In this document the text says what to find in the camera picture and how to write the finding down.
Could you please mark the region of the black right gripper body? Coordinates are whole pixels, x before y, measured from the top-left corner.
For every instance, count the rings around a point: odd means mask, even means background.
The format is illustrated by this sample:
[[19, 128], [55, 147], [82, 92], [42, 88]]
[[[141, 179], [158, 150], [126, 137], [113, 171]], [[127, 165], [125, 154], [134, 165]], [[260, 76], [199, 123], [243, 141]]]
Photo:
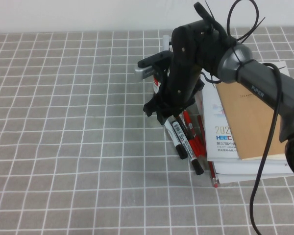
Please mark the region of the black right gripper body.
[[145, 105], [154, 112], [177, 116], [194, 103], [195, 87], [202, 67], [196, 62], [198, 40], [204, 23], [190, 23], [173, 30], [173, 54], [169, 76], [161, 82], [159, 92]]

